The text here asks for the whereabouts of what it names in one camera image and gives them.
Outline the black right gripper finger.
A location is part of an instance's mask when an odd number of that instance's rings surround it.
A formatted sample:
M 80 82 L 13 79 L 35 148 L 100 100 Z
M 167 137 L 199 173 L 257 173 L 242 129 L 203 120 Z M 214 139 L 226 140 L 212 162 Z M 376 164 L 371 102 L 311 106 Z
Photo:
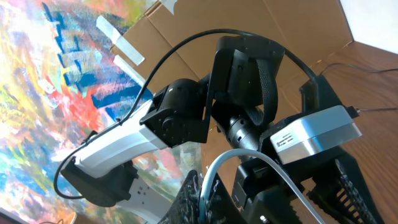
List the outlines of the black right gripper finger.
M 191 170 L 160 223 L 200 223 L 200 190 L 198 172 Z M 236 223 L 236 207 L 218 175 L 215 176 L 211 197 L 206 203 L 205 223 Z

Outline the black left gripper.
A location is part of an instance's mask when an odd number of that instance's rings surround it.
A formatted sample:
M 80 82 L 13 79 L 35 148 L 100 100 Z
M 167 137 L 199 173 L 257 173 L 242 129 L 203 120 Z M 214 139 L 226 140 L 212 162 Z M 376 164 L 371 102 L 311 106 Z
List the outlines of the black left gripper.
M 342 144 L 310 157 L 283 164 L 270 137 L 296 119 L 334 106 L 343 106 L 354 120 L 358 113 L 345 107 L 326 78 L 306 82 L 300 88 L 302 112 L 266 129 L 254 125 L 242 107 L 214 104 L 214 118 L 231 146 L 270 157 L 291 179 L 288 184 L 268 163 L 251 155 L 240 155 L 232 198 L 246 221 L 264 218 L 271 223 L 298 223 L 291 201 L 305 192 L 304 180 L 315 187 L 308 197 L 339 223 L 378 223 L 378 210 L 355 158 Z

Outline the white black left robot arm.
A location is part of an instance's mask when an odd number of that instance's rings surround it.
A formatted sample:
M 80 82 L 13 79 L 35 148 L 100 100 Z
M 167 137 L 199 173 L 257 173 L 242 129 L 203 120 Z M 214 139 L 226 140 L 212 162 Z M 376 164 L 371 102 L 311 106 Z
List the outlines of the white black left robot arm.
M 382 223 L 344 142 L 360 137 L 358 111 L 326 78 L 273 40 L 222 30 L 212 71 L 175 80 L 92 132 L 56 174 L 78 198 L 120 206 L 150 223 L 298 223 L 299 199 L 316 221 Z M 216 121 L 231 149 L 201 179 L 191 170 L 173 202 L 145 183 L 133 159 L 186 142 L 204 143 Z

